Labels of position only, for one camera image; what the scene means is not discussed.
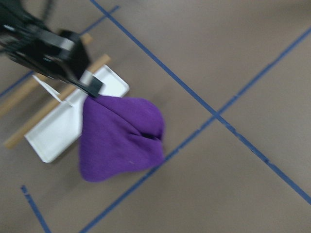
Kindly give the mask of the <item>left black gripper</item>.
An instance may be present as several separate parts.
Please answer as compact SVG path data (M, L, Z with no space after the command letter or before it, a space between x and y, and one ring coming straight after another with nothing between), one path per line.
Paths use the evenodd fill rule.
M0 52L12 61L52 79L73 83L91 97L98 97L103 83L83 75L90 59L80 35L47 27L54 1L46 1L41 17L29 13L20 0L0 2Z

